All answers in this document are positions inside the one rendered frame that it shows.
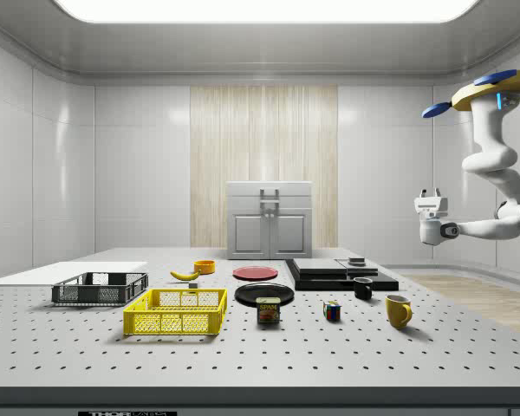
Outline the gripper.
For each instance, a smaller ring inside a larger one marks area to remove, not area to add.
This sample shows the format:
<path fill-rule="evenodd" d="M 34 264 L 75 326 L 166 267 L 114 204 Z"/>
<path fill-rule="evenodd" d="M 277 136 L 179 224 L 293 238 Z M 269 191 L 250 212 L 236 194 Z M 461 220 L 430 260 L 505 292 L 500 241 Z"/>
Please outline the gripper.
<path fill-rule="evenodd" d="M 427 196 L 423 189 L 414 200 L 414 207 L 421 219 L 444 218 L 448 215 L 448 198 L 443 197 L 438 188 L 434 189 L 433 196 Z"/>

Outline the black mug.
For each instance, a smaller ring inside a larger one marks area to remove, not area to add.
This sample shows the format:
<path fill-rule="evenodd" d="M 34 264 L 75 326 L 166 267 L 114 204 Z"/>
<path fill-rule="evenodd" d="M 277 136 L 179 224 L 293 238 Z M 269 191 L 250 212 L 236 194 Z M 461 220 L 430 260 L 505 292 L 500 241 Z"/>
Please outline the black mug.
<path fill-rule="evenodd" d="M 368 301 L 372 298 L 372 284 L 373 280 L 368 277 L 355 277 L 354 282 L 354 294 L 355 297 L 363 301 Z"/>

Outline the yellow mug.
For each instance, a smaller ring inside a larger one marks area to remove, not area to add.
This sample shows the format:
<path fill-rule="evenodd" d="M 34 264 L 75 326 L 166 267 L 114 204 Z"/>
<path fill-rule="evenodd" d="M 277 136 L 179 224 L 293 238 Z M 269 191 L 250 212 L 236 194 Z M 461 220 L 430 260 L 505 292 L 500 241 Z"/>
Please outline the yellow mug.
<path fill-rule="evenodd" d="M 412 319 L 411 301 L 404 296 L 387 295 L 387 317 L 394 328 L 404 328 Z"/>

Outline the drone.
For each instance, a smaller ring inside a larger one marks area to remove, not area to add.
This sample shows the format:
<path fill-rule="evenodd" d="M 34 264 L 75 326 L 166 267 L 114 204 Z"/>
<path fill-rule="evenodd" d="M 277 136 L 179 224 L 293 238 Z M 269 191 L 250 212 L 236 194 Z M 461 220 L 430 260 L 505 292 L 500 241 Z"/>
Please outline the drone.
<path fill-rule="evenodd" d="M 422 117 L 435 117 L 451 107 L 457 111 L 471 111 L 471 101 L 487 94 L 497 97 L 498 109 L 506 107 L 504 97 L 507 94 L 515 95 L 515 99 L 520 101 L 520 70 L 510 69 L 477 78 L 472 84 L 457 91 L 451 101 L 441 102 L 427 108 L 422 113 Z"/>

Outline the black stove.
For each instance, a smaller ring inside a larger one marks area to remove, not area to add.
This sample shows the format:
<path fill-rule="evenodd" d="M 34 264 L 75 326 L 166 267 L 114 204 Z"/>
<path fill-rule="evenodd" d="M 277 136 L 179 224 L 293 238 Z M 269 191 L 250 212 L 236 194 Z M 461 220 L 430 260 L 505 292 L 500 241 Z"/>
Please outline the black stove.
<path fill-rule="evenodd" d="M 286 260 L 296 290 L 352 290 L 356 277 L 373 280 L 373 290 L 398 290 L 399 282 L 377 267 L 352 265 L 346 259 L 294 258 Z"/>

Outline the white cabinet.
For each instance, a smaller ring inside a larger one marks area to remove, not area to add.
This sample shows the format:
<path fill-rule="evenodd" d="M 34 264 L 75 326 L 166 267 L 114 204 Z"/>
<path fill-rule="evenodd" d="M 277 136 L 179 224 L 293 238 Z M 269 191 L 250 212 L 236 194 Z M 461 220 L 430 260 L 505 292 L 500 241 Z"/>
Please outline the white cabinet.
<path fill-rule="evenodd" d="M 227 257 L 312 256 L 310 181 L 228 181 Z"/>

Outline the red plate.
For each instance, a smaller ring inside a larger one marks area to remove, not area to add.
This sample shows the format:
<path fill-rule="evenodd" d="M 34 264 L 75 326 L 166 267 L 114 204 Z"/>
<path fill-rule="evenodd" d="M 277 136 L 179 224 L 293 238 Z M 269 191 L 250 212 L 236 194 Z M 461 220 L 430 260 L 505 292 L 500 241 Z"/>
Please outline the red plate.
<path fill-rule="evenodd" d="M 232 275 L 245 281 L 266 281 L 278 276 L 278 270 L 267 266 L 244 266 L 234 269 Z"/>

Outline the flat-sided can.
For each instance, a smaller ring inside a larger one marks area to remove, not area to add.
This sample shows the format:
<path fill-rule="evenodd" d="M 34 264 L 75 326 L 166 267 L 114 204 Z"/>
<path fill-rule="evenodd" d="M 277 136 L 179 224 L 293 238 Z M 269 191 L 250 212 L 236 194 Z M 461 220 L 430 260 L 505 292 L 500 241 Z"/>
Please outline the flat-sided can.
<path fill-rule="evenodd" d="M 279 323 L 281 319 L 279 297 L 258 297 L 256 299 L 257 322 L 259 324 Z"/>

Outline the black plate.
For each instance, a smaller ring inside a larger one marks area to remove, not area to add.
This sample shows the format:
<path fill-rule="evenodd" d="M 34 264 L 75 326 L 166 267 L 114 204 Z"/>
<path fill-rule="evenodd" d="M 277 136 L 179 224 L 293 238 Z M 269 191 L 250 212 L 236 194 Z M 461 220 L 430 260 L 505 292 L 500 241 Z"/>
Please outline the black plate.
<path fill-rule="evenodd" d="M 240 303 L 255 307 L 259 297 L 278 297 L 281 305 L 293 301 L 295 292 L 288 286 L 278 283 L 251 283 L 238 287 L 235 290 L 235 298 Z"/>

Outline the yellow basket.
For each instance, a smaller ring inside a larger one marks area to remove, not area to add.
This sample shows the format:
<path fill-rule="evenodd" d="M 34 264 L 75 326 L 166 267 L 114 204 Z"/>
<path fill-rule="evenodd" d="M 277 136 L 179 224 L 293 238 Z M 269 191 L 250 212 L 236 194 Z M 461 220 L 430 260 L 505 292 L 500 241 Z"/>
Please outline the yellow basket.
<path fill-rule="evenodd" d="M 150 289 L 123 310 L 126 335 L 217 335 L 226 289 Z"/>

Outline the dark grey basket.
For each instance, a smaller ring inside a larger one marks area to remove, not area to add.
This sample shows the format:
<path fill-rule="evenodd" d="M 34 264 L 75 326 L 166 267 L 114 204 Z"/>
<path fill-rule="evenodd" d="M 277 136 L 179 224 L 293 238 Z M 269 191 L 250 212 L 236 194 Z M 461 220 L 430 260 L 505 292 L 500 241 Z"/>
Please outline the dark grey basket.
<path fill-rule="evenodd" d="M 147 286 L 147 273 L 86 272 L 53 285 L 52 302 L 71 306 L 125 305 Z"/>

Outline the white board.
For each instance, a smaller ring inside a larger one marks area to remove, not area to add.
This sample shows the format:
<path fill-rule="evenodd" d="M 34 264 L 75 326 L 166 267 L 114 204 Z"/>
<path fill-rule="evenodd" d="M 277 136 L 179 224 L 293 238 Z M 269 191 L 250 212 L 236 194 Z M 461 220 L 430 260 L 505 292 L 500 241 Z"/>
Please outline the white board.
<path fill-rule="evenodd" d="M 0 278 L 0 285 L 46 286 L 85 272 L 132 272 L 146 262 L 59 262 Z"/>

